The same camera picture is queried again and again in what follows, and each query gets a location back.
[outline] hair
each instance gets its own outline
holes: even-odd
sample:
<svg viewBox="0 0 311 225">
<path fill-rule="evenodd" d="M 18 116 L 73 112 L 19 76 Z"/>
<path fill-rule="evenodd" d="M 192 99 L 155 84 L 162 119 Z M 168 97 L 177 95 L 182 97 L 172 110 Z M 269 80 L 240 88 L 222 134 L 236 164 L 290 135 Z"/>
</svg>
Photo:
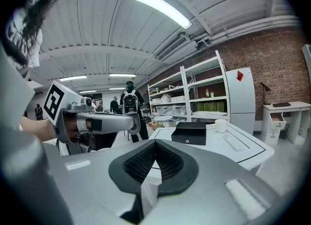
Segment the hair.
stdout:
<svg viewBox="0 0 311 225">
<path fill-rule="evenodd" d="M 26 17 L 23 23 L 26 24 L 22 30 L 22 37 L 26 41 L 26 48 L 29 52 L 34 46 L 39 29 L 43 24 L 47 12 L 57 0 L 38 0 L 34 5 L 26 9 Z"/>
</svg>

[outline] ceiling light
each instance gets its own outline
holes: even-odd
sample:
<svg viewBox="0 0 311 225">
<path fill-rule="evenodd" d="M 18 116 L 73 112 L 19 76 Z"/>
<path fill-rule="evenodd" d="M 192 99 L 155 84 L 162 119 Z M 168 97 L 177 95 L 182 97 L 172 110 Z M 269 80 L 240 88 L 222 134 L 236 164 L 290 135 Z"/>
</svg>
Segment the ceiling light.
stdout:
<svg viewBox="0 0 311 225">
<path fill-rule="evenodd" d="M 125 89 L 124 87 L 113 87 L 113 88 L 110 88 L 109 90 L 122 90 L 122 89 Z"/>
<path fill-rule="evenodd" d="M 94 92 L 96 92 L 96 90 L 81 91 L 81 92 L 79 92 L 79 94 L 83 94 L 83 93 L 94 93 Z"/>
<path fill-rule="evenodd" d="M 83 78 L 87 78 L 86 75 L 72 76 L 72 77 L 62 78 L 62 79 L 59 79 L 59 80 L 63 82 L 63 81 L 83 79 Z"/>
<path fill-rule="evenodd" d="M 109 76 L 135 77 L 135 74 L 110 74 Z"/>
<path fill-rule="evenodd" d="M 137 0 L 137 1 L 157 9 L 166 16 L 170 17 L 184 29 L 188 29 L 192 25 L 189 19 L 187 19 L 181 12 L 179 12 L 176 8 L 174 8 L 164 0 Z"/>
</svg>

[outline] desk lamp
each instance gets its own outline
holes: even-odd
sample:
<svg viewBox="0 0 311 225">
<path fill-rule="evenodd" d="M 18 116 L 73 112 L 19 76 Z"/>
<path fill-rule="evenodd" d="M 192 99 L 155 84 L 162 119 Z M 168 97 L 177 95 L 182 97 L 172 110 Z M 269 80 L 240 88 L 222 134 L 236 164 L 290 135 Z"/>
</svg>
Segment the desk lamp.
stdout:
<svg viewBox="0 0 311 225">
<path fill-rule="evenodd" d="M 261 85 L 262 85 L 262 87 L 263 87 L 263 97 L 262 97 L 262 100 L 263 100 L 263 104 L 264 105 L 270 105 L 270 103 L 266 103 L 266 101 L 265 101 L 265 99 L 264 99 L 264 93 L 265 93 L 265 91 L 271 91 L 271 89 L 266 85 L 266 84 L 264 84 L 264 83 L 260 83 Z"/>
</svg>

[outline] white shelf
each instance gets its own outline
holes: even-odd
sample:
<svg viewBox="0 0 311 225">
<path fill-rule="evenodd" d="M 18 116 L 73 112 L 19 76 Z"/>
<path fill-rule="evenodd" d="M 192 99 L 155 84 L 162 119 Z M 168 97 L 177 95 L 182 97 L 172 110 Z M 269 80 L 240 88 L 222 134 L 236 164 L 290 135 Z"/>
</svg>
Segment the white shelf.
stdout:
<svg viewBox="0 0 311 225">
<path fill-rule="evenodd" d="M 171 75 L 155 84 L 152 84 L 151 86 L 149 86 L 149 88 L 151 87 L 162 87 L 162 86 L 165 86 L 165 85 L 168 85 L 169 83 L 173 83 L 173 82 L 176 82 L 178 80 L 181 80 L 181 73 L 180 72 L 177 72 L 175 73 L 174 75 Z"/>
<path fill-rule="evenodd" d="M 180 117 L 180 118 L 186 118 L 187 116 L 186 115 L 174 115 L 174 114 L 158 114 L 158 113 L 153 113 L 154 115 L 161 115 L 161 116 L 166 116 L 166 115 L 170 115 L 170 116 L 173 116 L 173 117 Z"/>
<path fill-rule="evenodd" d="M 168 92 L 177 91 L 177 90 L 184 90 L 184 86 L 179 86 L 179 87 L 175 87 L 175 88 L 172 88 L 172 89 L 169 89 L 169 90 L 161 91 L 159 93 L 155 93 L 155 94 L 150 95 L 150 97 L 153 97 L 155 95 L 165 94 L 165 93 L 168 93 Z"/>
<path fill-rule="evenodd" d="M 178 103 L 186 103 L 186 101 L 182 102 L 170 102 L 170 103 L 157 103 L 157 104 L 151 104 L 151 106 L 157 106 L 157 105 L 168 105 L 168 104 L 178 104 Z"/>
<path fill-rule="evenodd" d="M 195 83 L 190 83 L 190 84 L 188 84 L 188 86 L 199 87 L 199 86 L 206 86 L 206 85 L 211 85 L 211 84 L 215 84 L 215 83 L 220 83 L 223 81 L 224 81 L 224 77 L 222 75 L 220 75 L 220 76 L 215 76 L 215 77 L 211 77 L 208 79 L 204 79 L 204 80 L 201 80 L 201 81 L 198 81 Z"/>
<path fill-rule="evenodd" d="M 219 119 L 228 119 L 228 115 L 191 115 L 193 119 L 206 119 L 206 120 L 219 120 Z"/>
<path fill-rule="evenodd" d="M 215 56 L 209 60 L 203 61 L 201 63 L 198 63 L 196 65 L 193 65 L 187 69 L 185 69 L 185 72 L 192 73 L 192 74 L 198 74 L 200 72 L 209 70 L 209 69 L 214 69 L 220 67 L 218 57 Z"/>
<path fill-rule="evenodd" d="M 226 96 L 219 96 L 219 97 L 210 97 L 210 98 L 201 98 L 201 99 L 193 99 L 190 100 L 191 103 L 197 103 L 197 102 L 208 102 L 208 101 L 216 101 L 216 100 L 226 100 Z"/>
</svg>

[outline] pipe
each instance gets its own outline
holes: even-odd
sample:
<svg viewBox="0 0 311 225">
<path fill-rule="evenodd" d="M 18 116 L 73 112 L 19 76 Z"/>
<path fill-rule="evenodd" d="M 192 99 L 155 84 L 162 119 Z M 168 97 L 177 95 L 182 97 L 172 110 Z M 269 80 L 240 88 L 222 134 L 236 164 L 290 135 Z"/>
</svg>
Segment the pipe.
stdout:
<svg viewBox="0 0 311 225">
<path fill-rule="evenodd" d="M 267 22 L 271 22 L 271 21 L 279 21 L 279 20 L 284 20 L 284 19 L 285 20 L 289 20 L 289 19 L 297 19 L 297 20 L 299 20 L 298 17 L 293 16 L 293 15 L 282 15 L 282 16 L 262 18 L 262 19 L 259 19 L 259 20 L 255 20 L 255 21 L 252 21 L 252 22 L 249 22 L 249 23 L 246 23 L 246 24 L 239 25 L 239 26 L 233 27 L 231 29 L 228 29 L 227 33 L 226 32 L 218 33 L 215 36 L 213 36 L 212 39 L 215 40 L 215 39 L 217 39 L 217 38 L 219 38 L 219 37 L 221 37 L 223 35 L 226 35 L 228 33 L 235 32 L 235 31 L 241 30 L 243 28 L 251 27 L 253 25 L 263 24 L 263 23 L 267 23 Z"/>
<path fill-rule="evenodd" d="M 201 39 L 201 38 L 206 37 L 206 36 L 209 36 L 209 35 L 207 33 L 203 33 L 201 35 L 193 37 L 192 40 L 198 40 L 198 39 Z"/>
<path fill-rule="evenodd" d="M 263 19 L 259 19 L 259 20 L 255 20 L 255 21 L 243 24 L 243 25 L 236 26 L 234 28 L 228 29 L 226 32 L 218 33 L 213 37 L 205 36 L 202 38 L 203 40 L 211 40 L 211 44 L 209 44 L 208 47 L 204 47 L 204 48 L 184 57 L 183 59 L 175 62 L 174 64 L 163 68 L 161 71 L 152 75 L 149 79 L 147 79 L 146 81 L 143 81 L 141 84 L 139 84 L 138 87 L 143 86 L 144 84 L 146 84 L 150 80 L 154 79 L 159 74 L 161 74 L 161 73 L 167 71 L 168 69 L 172 68 L 176 64 L 181 63 L 182 61 L 184 61 L 184 60 L 196 55 L 197 53 L 200 53 L 200 52 L 202 52 L 202 51 L 204 51 L 204 50 L 206 50 L 206 49 L 208 49 L 211 46 L 214 46 L 216 44 L 225 42 L 227 40 L 230 40 L 230 39 L 242 36 L 242 35 L 253 33 L 253 32 L 258 32 L 258 31 L 267 30 L 267 29 L 271 29 L 271 28 L 277 28 L 277 27 L 296 26 L 299 24 L 300 24 L 299 18 L 296 16 L 292 16 L 292 15 L 268 17 L 268 18 L 263 18 Z"/>
</svg>

